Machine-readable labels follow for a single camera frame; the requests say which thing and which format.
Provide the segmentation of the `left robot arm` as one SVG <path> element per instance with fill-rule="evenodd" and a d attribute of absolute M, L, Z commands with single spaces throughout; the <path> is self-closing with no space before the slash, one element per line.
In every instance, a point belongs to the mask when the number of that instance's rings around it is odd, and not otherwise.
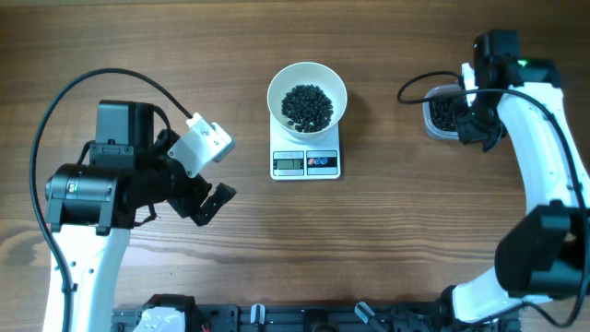
<path fill-rule="evenodd" d="M 110 329 L 138 209 L 167 202 L 181 218 L 205 226 L 235 196 L 232 187 L 209 184 L 200 174 L 233 150 L 233 138 L 198 113 L 183 136 L 169 127 L 156 134 L 156 116 L 166 115 L 154 104 L 101 101 L 88 163 L 64 164 L 48 180 L 46 219 L 65 264 L 52 264 L 44 330 Z M 62 270 L 73 288 L 70 302 L 62 296 Z"/>

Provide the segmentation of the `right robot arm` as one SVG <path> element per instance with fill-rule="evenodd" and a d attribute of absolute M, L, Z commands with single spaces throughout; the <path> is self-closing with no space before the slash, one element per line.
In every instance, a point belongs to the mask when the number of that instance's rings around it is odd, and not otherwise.
<path fill-rule="evenodd" d="M 453 107 L 463 143 L 512 140 L 525 217 L 500 241 L 494 266 L 451 291 L 453 318 L 482 324 L 511 309 L 589 292 L 589 175 L 565 119 L 561 78 L 548 59 L 523 58 L 514 30 L 476 37 L 462 68 L 466 101 Z"/>

